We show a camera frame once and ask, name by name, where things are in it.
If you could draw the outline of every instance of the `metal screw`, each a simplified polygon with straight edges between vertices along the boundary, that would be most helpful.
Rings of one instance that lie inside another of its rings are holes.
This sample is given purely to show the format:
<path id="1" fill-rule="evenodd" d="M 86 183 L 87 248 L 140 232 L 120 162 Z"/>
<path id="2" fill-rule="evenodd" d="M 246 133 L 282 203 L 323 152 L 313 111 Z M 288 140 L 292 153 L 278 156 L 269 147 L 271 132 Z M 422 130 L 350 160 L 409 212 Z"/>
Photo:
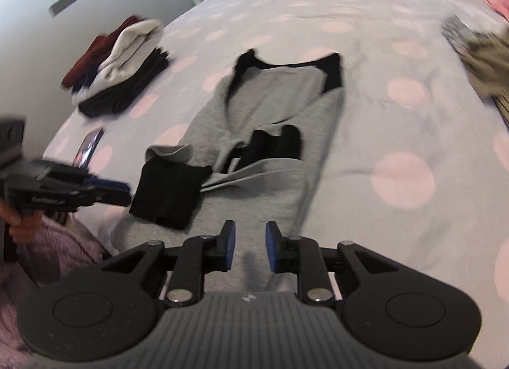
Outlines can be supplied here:
<path id="1" fill-rule="evenodd" d="M 332 292 L 324 288 L 311 289 L 307 292 L 307 297 L 309 297 L 310 300 L 315 301 L 317 303 L 327 301 L 331 299 L 332 296 L 333 296 Z"/>
<path id="2" fill-rule="evenodd" d="M 166 297 L 171 302 L 184 303 L 192 299 L 192 293 L 186 289 L 174 289 L 170 290 Z"/>

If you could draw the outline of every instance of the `human hand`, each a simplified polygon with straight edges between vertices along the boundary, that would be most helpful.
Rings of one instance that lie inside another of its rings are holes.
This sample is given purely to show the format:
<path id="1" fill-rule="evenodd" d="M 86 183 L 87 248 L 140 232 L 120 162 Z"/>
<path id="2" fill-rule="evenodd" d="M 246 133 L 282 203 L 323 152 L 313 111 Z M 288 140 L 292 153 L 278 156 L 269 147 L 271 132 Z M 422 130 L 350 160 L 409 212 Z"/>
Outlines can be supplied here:
<path id="1" fill-rule="evenodd" d="M 27 243 L 35 237 L 41 227 L 44 211 L 34 211 L 21 218 L 21 214 L 0 198 L 0 217 L 8 223 L 9 234 L 15 243 Z"/>

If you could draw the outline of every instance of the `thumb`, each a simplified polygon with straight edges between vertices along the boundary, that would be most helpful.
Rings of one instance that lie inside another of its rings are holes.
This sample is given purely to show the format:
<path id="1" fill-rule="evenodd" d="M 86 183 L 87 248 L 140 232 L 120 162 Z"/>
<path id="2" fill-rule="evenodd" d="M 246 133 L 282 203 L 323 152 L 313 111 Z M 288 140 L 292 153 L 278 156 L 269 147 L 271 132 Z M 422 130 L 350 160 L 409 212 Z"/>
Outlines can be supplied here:
<path id="1" fill-rule="evenodd" d="M 21 223 L 21 215 L 14 208 L 0 198 L 0 217 L 11 226 L 18 226 Z"/>

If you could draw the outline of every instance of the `smartphone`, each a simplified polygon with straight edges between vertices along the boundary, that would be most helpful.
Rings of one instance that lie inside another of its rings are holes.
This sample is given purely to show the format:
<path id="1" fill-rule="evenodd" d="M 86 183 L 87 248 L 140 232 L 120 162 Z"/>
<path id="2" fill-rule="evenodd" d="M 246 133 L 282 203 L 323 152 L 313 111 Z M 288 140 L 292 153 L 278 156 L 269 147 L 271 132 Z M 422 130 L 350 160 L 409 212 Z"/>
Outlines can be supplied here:
<path id="1" fill-rule="evenodd" d="M 78 150 L 73 166 L 78 168 L 88 168 L 88 164 L 90 163 L 90 159 L 97 148 L 97 144 L 101 139 L 101 136 L 104 134 L 104 129 L 98 128 L 88 133 L 85 136 L 85 139 L 81 143 L 80 149 Z"/>

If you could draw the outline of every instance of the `polka dot bedspread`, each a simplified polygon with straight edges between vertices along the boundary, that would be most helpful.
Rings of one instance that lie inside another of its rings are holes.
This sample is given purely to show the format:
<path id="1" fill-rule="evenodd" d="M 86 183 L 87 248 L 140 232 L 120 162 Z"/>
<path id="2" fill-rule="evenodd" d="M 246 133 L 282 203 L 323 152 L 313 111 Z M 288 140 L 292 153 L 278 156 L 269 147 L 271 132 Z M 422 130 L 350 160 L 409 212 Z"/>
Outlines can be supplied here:
<path id="1" fill-rule="evenodd" d="M 45 156 L 71 162 L 103 126 L 90 169 L 135 190 L 145 149 L 175 145 L 241 53 L 291 63 L 339 52 L 345 106 L 302 234 L 328 247 L 354 240 L 461 288 L 483 313 L 472 357 L 503 368 L 509 133 L 440 33 L 452 14 L 476 30 L 505 25 L 482 0 L 205 0 L 166 27 L 171 65 L 128 111 L 73 113 Z M 95 205 L 76 218 L 112 249 L 122 211 Z"/>

